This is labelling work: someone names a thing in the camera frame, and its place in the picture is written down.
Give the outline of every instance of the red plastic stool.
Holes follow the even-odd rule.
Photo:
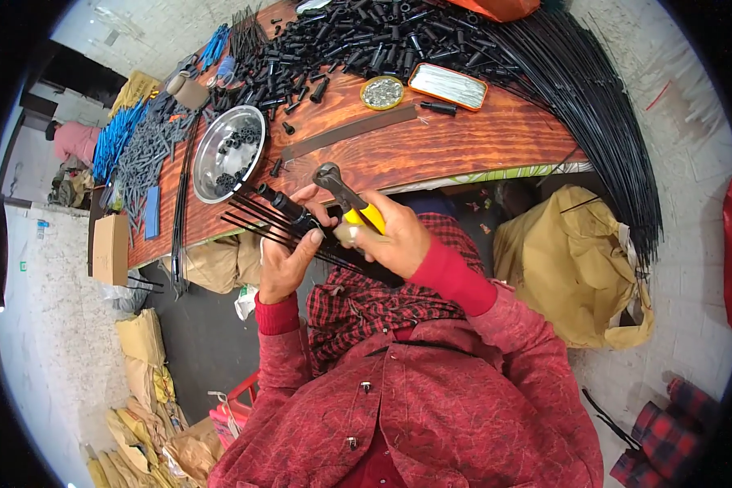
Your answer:
[[[252,407],[239,402],[239,395],[245,391],[250,391],[250,403],[255,403],[257,397],[257,374],[261,370],[258,369],[245,379],[240,385],[231,390],[227,395],[227,401],[220,401],[220,405],[214,410],[209,411],[209,417],[215,425],[215,432],[222,442],[225,449],[230,447],[235,438],[244,428],[247,418],[252,413]],[[233,416],[233,424],[229,426],[229,420]]]

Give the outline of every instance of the red plaid scarf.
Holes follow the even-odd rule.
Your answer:
[[[610,470],[627,488],[665,488],[681,482],[718,410],[718,402],[705,392],[676,378],[667,385],[671,402],[667,409],[649,401],[634,422],[632,435],[627,436],[586,390],[583,393],[598,416],[630,445]]]
[[[418,216],[442,244],[458,251],[470,268],[485,275],[475,243],[453,217],[436,213]],[[347,269],[332,267],[325,284],[307,298],[312,372],[320,376],[352,346],[375,333],[413,327],[438,318],[464,319],[464,311],[430,288],[407,283],[391,289]]]

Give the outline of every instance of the hand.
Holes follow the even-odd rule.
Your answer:
[[[328,217],[328,212],[319,203],[311,201],[320,188],[316,185],[298,190],[290,196],[290,200],[302,204],[317,217],[323,227],[336,225],[336,218]],[[272,232],[283,234],[282,230],[273,227]],[[270,239],[263,240],[263,269],[261,270],[261,291],[258,295],[263,305],[272,305],[292,295],[303,280],[303,274],[312,262],[314,253],[320,248],[322,230],[307,232],[293,251]]]
[[[431,247],[431,234],[423,227],[412,209],[400,205],[374,190],[365,190],[361,198],[377,207],[385,220],[385,236],[358,226],[354,236],[356,247],[366,252],[366,259],[376,259],[385,268],[404,279],[418,270]]]

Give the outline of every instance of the woman's right hand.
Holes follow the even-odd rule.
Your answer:
[[[375,190],[365,190],[361,198],[372,204],[385,220],[385,236],[358,226],[354,233],[355,247],[363,249],[366,259],[376,259],[385,268],[404,279],[418,270],[431,247],[431,234],[420,223],[414,211],[398,204]]]

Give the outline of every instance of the yellow-handled pliers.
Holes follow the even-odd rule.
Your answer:
[[[376,207],[366,203],[342,181],[342,172],[335,163],[326,162],[312,176],[314,184],[328,190],[342,207],[344,220],[356,225],[371,226],[385,235],[385,220]]]

